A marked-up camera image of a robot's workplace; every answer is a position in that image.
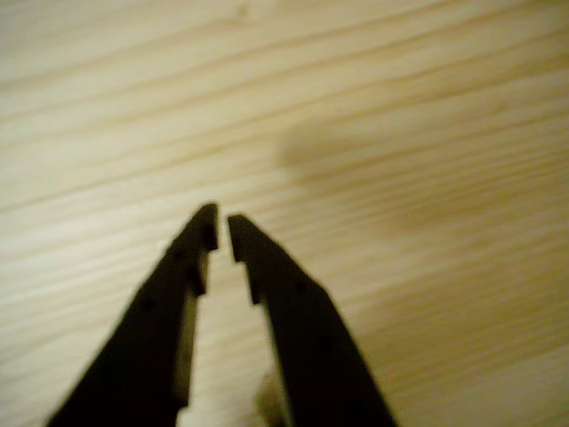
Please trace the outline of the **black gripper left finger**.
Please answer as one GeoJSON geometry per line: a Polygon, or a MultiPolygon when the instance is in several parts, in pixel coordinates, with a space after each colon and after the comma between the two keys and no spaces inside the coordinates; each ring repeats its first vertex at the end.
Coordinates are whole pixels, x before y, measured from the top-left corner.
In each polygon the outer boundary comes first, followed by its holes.
{"type": "Polygon", "coordinates": [[[174,426],[188,406],[198,299],[218,247],[201,206],[164,251],[50,426],[174,426]]]}

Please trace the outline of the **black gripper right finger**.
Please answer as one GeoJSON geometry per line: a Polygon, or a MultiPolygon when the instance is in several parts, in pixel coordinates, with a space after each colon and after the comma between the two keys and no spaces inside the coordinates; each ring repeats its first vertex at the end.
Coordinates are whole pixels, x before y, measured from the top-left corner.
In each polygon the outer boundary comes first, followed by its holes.
{"type": "Polygon", "coordinates": [[[245,215],[229,216],[228,229],[267,320],[284,425],[396,425],[325,289],[245,215]]]}

